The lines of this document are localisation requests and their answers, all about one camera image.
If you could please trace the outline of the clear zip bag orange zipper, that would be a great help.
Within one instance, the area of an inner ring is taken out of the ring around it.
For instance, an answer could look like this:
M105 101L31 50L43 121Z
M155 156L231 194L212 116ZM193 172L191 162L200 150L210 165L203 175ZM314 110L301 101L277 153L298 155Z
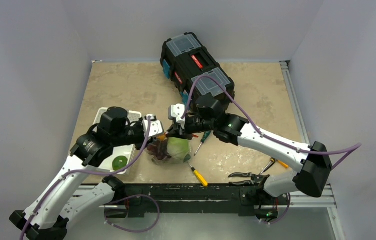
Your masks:
M146 152L151 161L160 165L176 165L189 162L193 158L190 141L164 135L154 138L147 144Z

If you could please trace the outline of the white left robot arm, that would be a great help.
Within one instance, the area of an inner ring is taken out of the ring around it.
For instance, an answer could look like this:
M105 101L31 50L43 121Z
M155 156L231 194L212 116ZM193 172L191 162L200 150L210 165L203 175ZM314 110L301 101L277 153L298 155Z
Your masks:
M114 149L134 145L143 151L150 139L164 133L154 114L132 118L132 112L110 107L81 135L48 188L10 221L20 229L20 239L62 240L68 227L88 210L102 204L118 205L129 199L126 185L115 172L99 171Z

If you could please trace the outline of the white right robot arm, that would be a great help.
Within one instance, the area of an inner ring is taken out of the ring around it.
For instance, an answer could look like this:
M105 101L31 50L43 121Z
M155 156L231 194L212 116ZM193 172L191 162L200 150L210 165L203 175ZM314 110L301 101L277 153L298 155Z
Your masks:
M291 171L266 176L259 184L256 196L264 204L282 194L300 191L319 198L333 169L326 155L326 146L295 142L266 131L245 117L226 113L218 100L203 96L198 100L199 112L188 115L183 104L168 108L173 122L169 137L188 139L192 134L212 131L221 142L249 148L287 164Z

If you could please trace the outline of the red grape bunch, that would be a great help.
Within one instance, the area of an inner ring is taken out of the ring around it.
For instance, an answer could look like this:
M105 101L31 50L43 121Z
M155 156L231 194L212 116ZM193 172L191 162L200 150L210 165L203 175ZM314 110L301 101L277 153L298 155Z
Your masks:
M168 141L157 140L147 147L147 153L152 156L152 160L156 163L162 163L171 159L168 153Z

